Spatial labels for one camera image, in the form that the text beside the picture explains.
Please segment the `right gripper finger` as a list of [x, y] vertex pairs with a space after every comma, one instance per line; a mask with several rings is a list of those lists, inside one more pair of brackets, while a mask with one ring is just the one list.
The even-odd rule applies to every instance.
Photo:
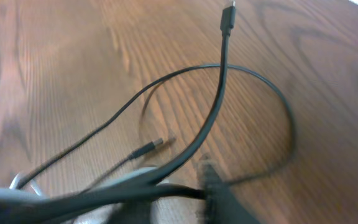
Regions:
[[199, 161], [199, 176], [204, 194], [202, 223], [206, 224], [260, 224], [236, 199], [215, 169], [209, 156]]

